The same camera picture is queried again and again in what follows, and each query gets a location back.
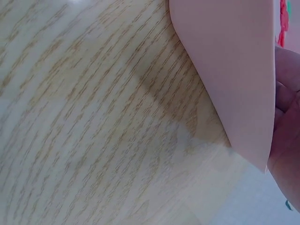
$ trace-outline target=light tabletop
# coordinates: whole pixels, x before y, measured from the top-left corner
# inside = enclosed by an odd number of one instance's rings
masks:
[[[207,225],[247,165],[167,1],[0,1],[1,224]]]

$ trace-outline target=finger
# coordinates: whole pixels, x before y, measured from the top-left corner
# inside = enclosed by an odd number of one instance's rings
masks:
[[[280,82],[276,82],[276,107],[286,112],[296,98],[296,93],[286,88]]]
[[[275,46],[276,80],[287,88],[300,90],[300,55]]]
[[[276,130],[276,127],[277,127],[278,123],[280,122],[280,119],[283,115],[284,115],[283,111],[281,111],[278,108],[275,108],[274,131]]]

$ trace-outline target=pink card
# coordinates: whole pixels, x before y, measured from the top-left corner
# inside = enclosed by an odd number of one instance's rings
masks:
[[[170,0],[175,30],[232,147],[261,171],[267,168],[274,127],[275,2]],[[291,32],[299,28],[295,22]],[[287,32],[286,46],[295,48],[292,43]]]

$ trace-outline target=table surface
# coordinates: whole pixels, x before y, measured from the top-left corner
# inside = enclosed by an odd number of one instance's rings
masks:
[[[248,163],[165,0],[0,1],[0,222],[205,225]]]

